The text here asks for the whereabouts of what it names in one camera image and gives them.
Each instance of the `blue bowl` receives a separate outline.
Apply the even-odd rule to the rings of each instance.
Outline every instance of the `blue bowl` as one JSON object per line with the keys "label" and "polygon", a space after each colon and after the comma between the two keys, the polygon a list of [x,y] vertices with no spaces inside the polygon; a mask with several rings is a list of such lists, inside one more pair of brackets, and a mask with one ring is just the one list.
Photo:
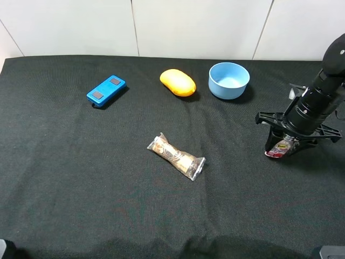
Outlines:
{"label": "blue bowl", "polygon": [[211,67],[209,88],[216,97],[231,100],[243,94],[249,78],[249,73],[244,67],[231,62],[222,62]]}

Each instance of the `table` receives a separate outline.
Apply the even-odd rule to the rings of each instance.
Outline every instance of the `table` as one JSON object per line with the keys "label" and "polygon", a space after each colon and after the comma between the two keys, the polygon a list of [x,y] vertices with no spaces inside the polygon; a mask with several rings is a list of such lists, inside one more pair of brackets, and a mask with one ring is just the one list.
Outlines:
{"label": "table", "polygon": [[[283,111],[288,83],[320,62],[236,61],[238,99],[208,89],[219,60],[105,56],[7,59],[0,75],[0,238],[32,258],[307,258],[345,245],[345,144],[264,156],[259,111]],[[174,96],[167,69],[197,92]],[[86,93],[115,74],[128,88],[105,110]],[[345,129],[332,114],[327,125]],[[163,132],[206,157],[195,182],[146,149]]]}

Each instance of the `snack packet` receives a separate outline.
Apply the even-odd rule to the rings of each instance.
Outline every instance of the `snack packet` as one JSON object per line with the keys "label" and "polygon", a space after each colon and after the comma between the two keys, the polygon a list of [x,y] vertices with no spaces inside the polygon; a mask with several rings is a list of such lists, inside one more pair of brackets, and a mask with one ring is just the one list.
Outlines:
{"label": "snack packet", "polygon": [[154,141],[147,147],[162,158],[168,160],[182,174],[194,181],[203,169],[205,158],[196,158],[195,156],[182,152],[168,143],[164,134],[155,137]]}

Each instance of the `black fabric surface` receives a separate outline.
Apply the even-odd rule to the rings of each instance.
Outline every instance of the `black fabric surface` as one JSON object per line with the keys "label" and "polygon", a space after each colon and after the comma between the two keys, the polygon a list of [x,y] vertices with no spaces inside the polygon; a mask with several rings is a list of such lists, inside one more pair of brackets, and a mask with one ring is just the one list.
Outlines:
{"label": "black fabric surface", "polygon": [[[251,80],[215,98],[218,60],[59,56],[7,59],[0,75],[0,238],[31,258],[308,258],[345,246],[345,144],[264,156],[259,111],[283,111],[287,83],[320,62],[237,61]],[[197,92],[174,96],[175,68]],[[128,85],[105,110],[86,93],[110,75]],[[340,107],[340,115],[345,109]],[[327,125],[343,130],[331,115]],[[169,142],[206,157],[195,182],[146,149]]]}

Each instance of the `white wall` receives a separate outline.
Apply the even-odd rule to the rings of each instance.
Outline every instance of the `white wall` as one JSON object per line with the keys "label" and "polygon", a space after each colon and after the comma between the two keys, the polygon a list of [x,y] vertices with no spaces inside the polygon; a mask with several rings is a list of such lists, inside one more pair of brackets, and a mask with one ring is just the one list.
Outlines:
{"label": "white wall", "polygon": [[[25,56],[320,60],[345,0],[0,0]],[[22,53],[0,24],[0,60]]]}
{"label": "white wall", "polygon": [[145,57],[252,59],[272,0],[133,0]]}
{"label": "white wall", "polygon": [[6,58],[21,56],[23,56],[22,53],[0,21],[0,72]]}
{"label": "white wall", "polygon": [[137,56],[130,0],[1,0],[0,19],[25,56]]}
{"label": "white wall", "polygon": [[255,59],[321,60],[345,33],[345,0],[275,0]]}

